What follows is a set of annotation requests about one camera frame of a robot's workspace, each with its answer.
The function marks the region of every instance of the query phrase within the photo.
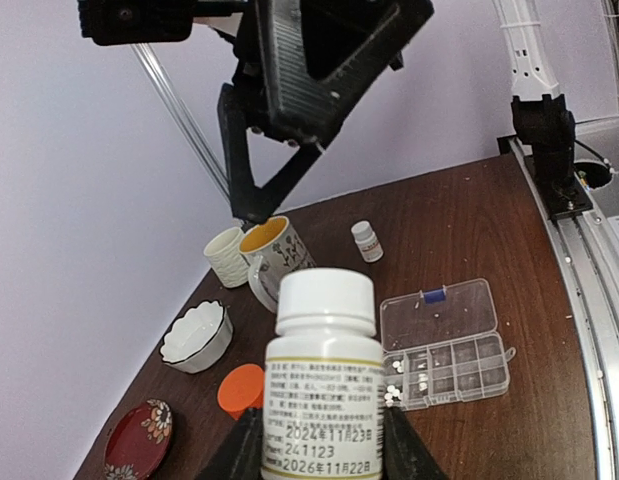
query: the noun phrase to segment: white cup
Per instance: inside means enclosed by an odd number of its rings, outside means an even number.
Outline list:
[[[239,287],[247,282],[249,265],[239,251],[244,237],[239,227],[229,228],[211,240],[203,252],[226,288]]]
[[[272,217],[247,232],[240,253],[249,263],[249,286],[269,311],[278,309],[280,281],[287,273],[315,267],[311,254],[285,216]]]

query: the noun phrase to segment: white bowl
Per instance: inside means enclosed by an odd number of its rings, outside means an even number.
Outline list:
[[[233,338],[227,309],[219,301],[203,302],[176,320],[160,348],[162,361],[181,372],[208,369],[225,353]]]

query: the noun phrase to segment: red bowl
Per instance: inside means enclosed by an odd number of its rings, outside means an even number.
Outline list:
[[[107,442],[105,479],[149,478],[167,454],[172,433],[171,408],[162,400],[147,400],[131,410]]]

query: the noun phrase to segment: brown wooden tabletop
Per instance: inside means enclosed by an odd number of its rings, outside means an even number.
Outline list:
[[[501,397],[410,412],[408,416],[453,479],[593,479],[589,403],[578,338],[540,215],[512,157],[496,157],[328,200],[289,213],[321,266],[370,276],[376,302],[396,295],[486,278],[509,364]],[[349,231],[373,225],[385,250],[365,264]],[[158,347],[107,420],[77,479],[103,478],[111,428],[148,398],[176,412],[173,445],[155,475],[188,480],[207,464],[234,421],[216,392],[244,363],[264,363],[274,316],[248,286],[225,290],[208,274],[183,307],[220,299],[229,305],[233,343],[211,369],[187,375],[160,362]]]

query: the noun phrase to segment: white bottle cap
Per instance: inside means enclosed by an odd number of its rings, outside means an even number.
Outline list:
[[[371,224],[368,221],[363,220],[362,222],[358,222],[351,227],[351,233],[353,234],[353,238],[355,238],[358,242],[364,242],[371,235],[373,235],[373,230],[371,229]]]
[[[373,282],[361,273],[310,268],[280,284],[278,323],[307,316],[346,316],[376,324]]]

